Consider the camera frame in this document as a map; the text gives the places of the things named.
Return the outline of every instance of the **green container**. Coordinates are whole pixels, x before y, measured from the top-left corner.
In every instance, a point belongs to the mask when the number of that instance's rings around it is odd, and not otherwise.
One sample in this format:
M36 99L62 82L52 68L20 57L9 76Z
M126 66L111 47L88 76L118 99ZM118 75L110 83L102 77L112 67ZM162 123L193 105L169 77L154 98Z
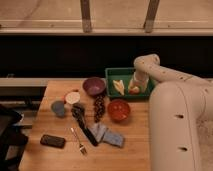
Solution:
M134 99L148 99L151 91L154 88L154 83L149 79L147 88L145 92L140 92L139 94L129 94L128 85L129 81L133 76L135 69L134 68L106 68L105 69L105 78L106 78L106 90L107 95L110 99L122 98L126 100ZM113 80L123 80L124 83L124 95L121 95L114 87Z

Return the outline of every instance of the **small container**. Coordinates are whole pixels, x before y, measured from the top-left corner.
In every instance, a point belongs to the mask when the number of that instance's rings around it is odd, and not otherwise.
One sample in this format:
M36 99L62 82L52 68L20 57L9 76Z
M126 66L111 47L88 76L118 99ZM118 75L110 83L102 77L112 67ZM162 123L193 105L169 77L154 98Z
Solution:
M107 111L113 121L120 122L129 117L130 106L123 99L114 99L108 104Z
M106 84L99 77L90 77L83 82L83 89L89 96L94 97L105 91Z

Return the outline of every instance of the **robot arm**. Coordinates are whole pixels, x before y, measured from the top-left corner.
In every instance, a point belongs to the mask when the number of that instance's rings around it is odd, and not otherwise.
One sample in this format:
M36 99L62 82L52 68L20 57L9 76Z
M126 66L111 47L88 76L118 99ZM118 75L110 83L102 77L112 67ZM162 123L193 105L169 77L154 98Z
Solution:
M132 86L140 85L144 91L149 77L157 82L181 81L196 85L212 85L203 78L160 66L160 59L156 54L137 57L134 67L136 71L133 75Z
M149 77L160 84L149 101L152 171L202 171L196 119L213 119L213 84L160 66L157 55L134 61L131 86L146 89Z

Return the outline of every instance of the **purple bowl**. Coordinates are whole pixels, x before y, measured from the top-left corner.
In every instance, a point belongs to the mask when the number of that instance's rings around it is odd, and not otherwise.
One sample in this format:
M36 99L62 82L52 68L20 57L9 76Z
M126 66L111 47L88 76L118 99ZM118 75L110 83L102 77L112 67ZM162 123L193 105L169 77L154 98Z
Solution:
M90 96L97 96L106 89L105 82L99 77L90 77L83 82L83 89Z

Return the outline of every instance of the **utensil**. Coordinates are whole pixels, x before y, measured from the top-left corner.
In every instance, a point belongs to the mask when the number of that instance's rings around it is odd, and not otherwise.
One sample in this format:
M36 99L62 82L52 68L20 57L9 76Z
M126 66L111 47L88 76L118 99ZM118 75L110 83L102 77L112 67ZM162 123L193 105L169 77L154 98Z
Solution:
M83 144L81 144L81 141L80 141L80 139L79 139L77 133L75 132L74 128L70 128L70 129L71 129L73 135L75 136L76 140L77 140L78 143L79 143L79 150L80 150L80 152L81 152L83 155L86 155L86 154L87 154L86 148L84 147Z

